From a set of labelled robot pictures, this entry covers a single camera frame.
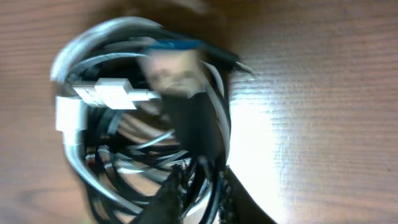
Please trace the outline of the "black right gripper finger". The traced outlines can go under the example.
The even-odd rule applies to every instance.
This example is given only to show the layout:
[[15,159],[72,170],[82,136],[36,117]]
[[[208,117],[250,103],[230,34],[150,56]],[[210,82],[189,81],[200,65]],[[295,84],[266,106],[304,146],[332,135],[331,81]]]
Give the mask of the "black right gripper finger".
[[172,171],[153,196],[148,206],[130,224],[181,224],[183,213],[183,169]]

